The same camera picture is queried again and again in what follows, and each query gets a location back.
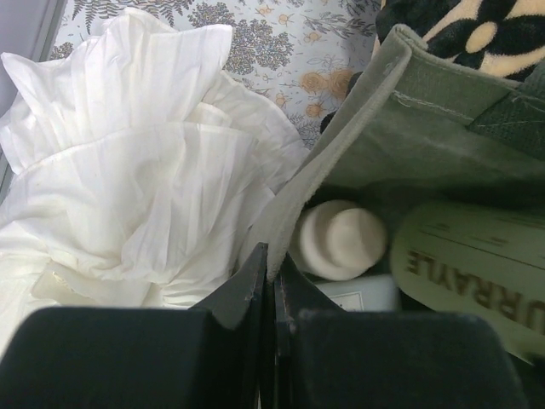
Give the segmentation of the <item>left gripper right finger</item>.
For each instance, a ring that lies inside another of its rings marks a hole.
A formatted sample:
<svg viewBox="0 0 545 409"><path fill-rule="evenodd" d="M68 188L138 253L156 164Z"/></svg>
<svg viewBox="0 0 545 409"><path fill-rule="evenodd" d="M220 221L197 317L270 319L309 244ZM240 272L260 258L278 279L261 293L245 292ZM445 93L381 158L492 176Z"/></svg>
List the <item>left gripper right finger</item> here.
<svg viewBox="0 0 545 409"><path fill-rule="evenodd" d="M526 408L482 319L348 312L285 259L274 281L279 408Z"/></svg>

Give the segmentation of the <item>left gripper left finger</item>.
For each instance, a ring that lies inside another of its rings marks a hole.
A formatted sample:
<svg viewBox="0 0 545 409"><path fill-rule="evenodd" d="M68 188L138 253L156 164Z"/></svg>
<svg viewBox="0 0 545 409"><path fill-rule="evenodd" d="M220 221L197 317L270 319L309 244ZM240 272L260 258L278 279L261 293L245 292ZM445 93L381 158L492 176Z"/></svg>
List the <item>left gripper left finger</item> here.
<svg viewBox="0 0 545 409"><path fill-rule="evenodd" d="M188 309L44 308L1 362L4 408L255 408L267 246Z"/></svg>

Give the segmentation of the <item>white box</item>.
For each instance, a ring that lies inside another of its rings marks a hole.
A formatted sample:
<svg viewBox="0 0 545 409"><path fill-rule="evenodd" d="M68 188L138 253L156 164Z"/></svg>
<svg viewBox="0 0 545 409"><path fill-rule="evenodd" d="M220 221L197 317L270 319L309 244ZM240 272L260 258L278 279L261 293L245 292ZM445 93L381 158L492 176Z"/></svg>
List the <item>white box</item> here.
<svg viewBox="0 0 545 409"><path fill-rule="evenodd" d="M321 281L316 286L346 311L376 312L399 309L399 290L390 274L365 275L348 281Z"/></svg>

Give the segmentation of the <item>beige bottle wooden cap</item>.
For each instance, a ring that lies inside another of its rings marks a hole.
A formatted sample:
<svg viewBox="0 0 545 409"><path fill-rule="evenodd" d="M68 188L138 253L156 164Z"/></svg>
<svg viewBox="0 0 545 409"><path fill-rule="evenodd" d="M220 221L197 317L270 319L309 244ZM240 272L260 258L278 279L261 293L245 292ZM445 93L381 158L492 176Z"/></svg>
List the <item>beige bottle wooden cap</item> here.
<svg viewBox="0 0 545 409"><path fill-rule="evenodd" d="M322 279L355 279L375 266L387 248L384 223L346 200L330 200L304 211L294 235L303 269Z"/></svg>

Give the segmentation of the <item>green bottle wooden cap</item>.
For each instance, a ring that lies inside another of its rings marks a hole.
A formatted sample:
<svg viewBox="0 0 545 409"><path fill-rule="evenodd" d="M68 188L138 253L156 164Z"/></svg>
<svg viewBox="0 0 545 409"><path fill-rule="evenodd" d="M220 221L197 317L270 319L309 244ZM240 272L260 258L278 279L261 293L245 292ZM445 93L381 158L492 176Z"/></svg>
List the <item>green bottle wooden cap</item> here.
<svg viewBox="0 0 545 409"><path fill-rule="evenodd" d="M408 297L479 316L523 360L544 356L543 214L422 204L400 223L389 265Z"/></svg>

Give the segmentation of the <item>green canvas bag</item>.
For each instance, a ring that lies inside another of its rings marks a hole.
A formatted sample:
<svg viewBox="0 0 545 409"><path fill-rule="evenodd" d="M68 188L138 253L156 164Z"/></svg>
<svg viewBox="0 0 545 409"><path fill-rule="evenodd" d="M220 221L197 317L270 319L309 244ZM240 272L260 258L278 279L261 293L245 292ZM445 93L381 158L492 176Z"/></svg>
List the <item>green canvas bag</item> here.
<svg viewBox="0 0 545 409"><path fill-rule="evenodd" d="M409 27L395 26L240 257L267 244L275 276L321 187L365 190L391 212L431 192L543 212L543 66L523 82L494 77L429 54Z"/></svg>

